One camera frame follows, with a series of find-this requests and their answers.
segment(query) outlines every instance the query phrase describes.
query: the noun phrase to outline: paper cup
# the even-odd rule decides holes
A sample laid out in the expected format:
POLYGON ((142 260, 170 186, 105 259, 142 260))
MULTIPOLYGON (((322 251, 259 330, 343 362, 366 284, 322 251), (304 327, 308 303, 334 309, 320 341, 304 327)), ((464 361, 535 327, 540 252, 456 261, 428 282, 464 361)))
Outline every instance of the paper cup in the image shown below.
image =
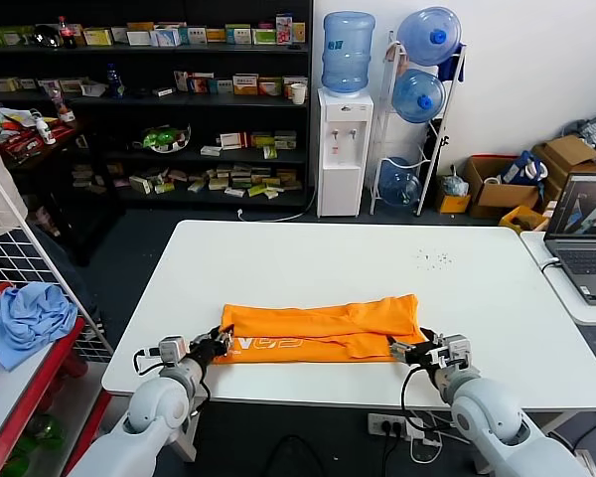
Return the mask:
POLYGON ((294 82, 291 85, 291 100, 294 104, 302 104, 305 102, 305 94, 307 94, 307 85, 302 82, 294 82))

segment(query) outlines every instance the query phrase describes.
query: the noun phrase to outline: black cable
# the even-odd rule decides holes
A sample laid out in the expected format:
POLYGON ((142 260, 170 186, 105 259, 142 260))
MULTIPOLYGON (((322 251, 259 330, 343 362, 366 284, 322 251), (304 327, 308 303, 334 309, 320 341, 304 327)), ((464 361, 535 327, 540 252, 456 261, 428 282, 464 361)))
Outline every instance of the black cable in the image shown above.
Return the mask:
POLYGON ((408 383, 410 382, 410 379, 413 377, 413 375, 420 371, 424 371, 424 368, 422 368, 421 366, 410 370, 408 372, 408 376, 406 376, 406 379, 404 380, 404 384, 401 387, 401 395, 400 395, 401 412, 402 412, 402 414, 404 414, 404 418, 406 419, 406 422, 408 422, 410 424, 410 426, 413 427, 414 429, 421 430, 422 432, 452 429, 452 426, 450 424, 438 424, 438 425, 433 425, 431 427, 417 425, 408 416, 408 412, 406 411, 406 404, 404 402, 404 398, 406 396, 406 387, 408 386, 408 383))
POLYGON ((387 420, 383 420, 381 423, 381 430, 384 432, 384 448, 381 450, 381 467, 380 467, 380 476, 384 475, 384 468, 386 466, 386 453, 388 449, 388 440, 390 439, 390 422, 387 420))
POLYGON ((560 261, 551 261, 550 263, 546 263, 544 266, 541 267, 540 272, 543 273, 545 271, 546 268, 548 268, 549 266, 561 266, 560 261))
POLYGON ((316 465, 318 466, 320 476, 327 477, 327 473, 325 472, 325 466, 323 465, 322 460, 320 460, 320 457, 318 457, 318 454, 316 453, 314 448, 305 439, 303 439, 299 435, 295 435, 295 434, 285 435, 285 436, 281 437, 278 440, 278 442, 276 442, 276 445, 274 445, 274 448, 272 449, 271 453, 267 457, 267 461, 265 462, 265 466, 263 467, 262 472, 260 473, 260 476, 266 477, 269 474, 269 470, 271 469, 271 466, 274 463, 274 460, 276 459, 276 456, 278 455, 278 452, 280 451, 280 449, 285 444, 291 442, 292 440, 295 440, 295 441, 301 443, 303 445, 303 447, 305 449, 307 449, 307 452, 311 455, 311 457, 314 459, 314 462, 316 462, 316 465))
POLYGON ((578 444, 580 444, 585 437, 587 437, 589 434, 591 434, 595 430, 596 430, 596 425, 594 425, 593 427, 591 427, 588 431, 586 431, 578 439, 576 439, 576 442, 572 446, 572 453, 576 452, 576 449, 578 448, 578 444))
POLYGON ((144 376, 144 375, 147 375, 148 373, 150 373, 152 370, 156 370, 157 368, 161 368, 163 366, 166 366, 166 364, 165 363, 155 363, 154 365, 149 366, 145 370, 137 372, 137 374, 139 376, 144 376))
POLYGON ((132 357, 132 365, 135 367, 135 373, 139 373, 139 363, 137 362, 137 358, 140 356, 146 356, 146 353, 143 350, 139 350, 135 353, 135 356, 132 357))
POLYGON ((395 450, 397 448, 397 444, 399 444, 399 441, 401 440, 402 428, 401 428, 401 424, 399 422, 396 422, 393 424, 393 431, 395 432, 395 443, 388 450, 388 452, 386 452, 386 455, 384 455, 384 457, 382 459, 381 477, 386 477, 386 466, 388 465, 388 457, 390 457, 390 454, 392 454, 393 450, 395 450))
POLYGON ((210 393, 210 388, 208 388, 208 385, 206 385, 205 379, 200 380, 199 383, 201 384, 201 387, 204 390, 206 390, 208 396, 205 399, 203 399, 203 402, 197 406, 197 408, 195 409, 196 412, 201 412, 201 410, 208 404, 208 402, 210 402, 210 398, 212 397, 212 393, 210 393))

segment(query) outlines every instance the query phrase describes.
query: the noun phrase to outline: floor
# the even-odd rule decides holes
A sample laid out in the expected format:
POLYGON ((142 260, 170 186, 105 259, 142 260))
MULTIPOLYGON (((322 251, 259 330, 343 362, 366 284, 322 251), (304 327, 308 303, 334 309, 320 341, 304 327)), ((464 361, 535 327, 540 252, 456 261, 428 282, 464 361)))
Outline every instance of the floor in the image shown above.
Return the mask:
MULTIPOLYGON (((287 214, 245 213, 247 220, 269 220, 287 214)), ((104 312, 108 336, 116 344, 157 264, 175 225, 185 219, 237 220, 235 211, 129 210, 114 226, 92 257, 81 268, 83 278, 104 312)), ((313 212, 299 222, 343 222, 358 224, 417 224, 492 226, 494 221, 474 220, 465 215, 439 215, 427 210, 420 218, 411 213, 378 206, 374 216, 363 203, 361 214, 353 219, 318 220, 313 212)), ((596 328, 581 329, 596 353, 596 328)), ((170 448, 159 455, 156 476, 249 477, 308 476, 321 473, 303 445, 292 441, 283 446, 266 472, 266 459, 278 439, 298 434, 320 456, 328 476, 379 476, 384 438, 366 431, 369 409, 315 406, 211 403, 201 418, 196 444, 199 457, 184 464, 170 448)), ((596 423, 596 413, 576 416, 560 429, 574 442, 596 423)), ((581 448, 590 449, 596 461, 596 432, 581 448)), ((389 477, 475 475, 473 449, 448 440, 439 458, 431 465, 411 462, 408 444, 399 443, 387 467, 389 477)))

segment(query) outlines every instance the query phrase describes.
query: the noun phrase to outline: orange shirt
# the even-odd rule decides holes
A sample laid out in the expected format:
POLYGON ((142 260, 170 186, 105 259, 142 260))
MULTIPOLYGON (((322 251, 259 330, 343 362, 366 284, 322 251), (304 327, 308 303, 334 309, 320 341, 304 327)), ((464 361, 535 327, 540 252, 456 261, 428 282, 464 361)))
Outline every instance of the orange shirt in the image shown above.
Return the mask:
POLYGON ((219 363, 392 361, 386 336, 426 341, 415 295, 304 310, 226 305, 222 325, 234 326, 234 343, 219 363))

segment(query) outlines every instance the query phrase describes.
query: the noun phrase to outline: laptop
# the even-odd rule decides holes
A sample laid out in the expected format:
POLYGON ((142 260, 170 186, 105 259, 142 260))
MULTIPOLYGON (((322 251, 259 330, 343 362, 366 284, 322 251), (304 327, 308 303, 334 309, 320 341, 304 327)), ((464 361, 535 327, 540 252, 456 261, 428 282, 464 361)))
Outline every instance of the laptop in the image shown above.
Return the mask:
POLYGON ((545 233, 581 296, 596 305, 596 174, 570 174, 545 233))

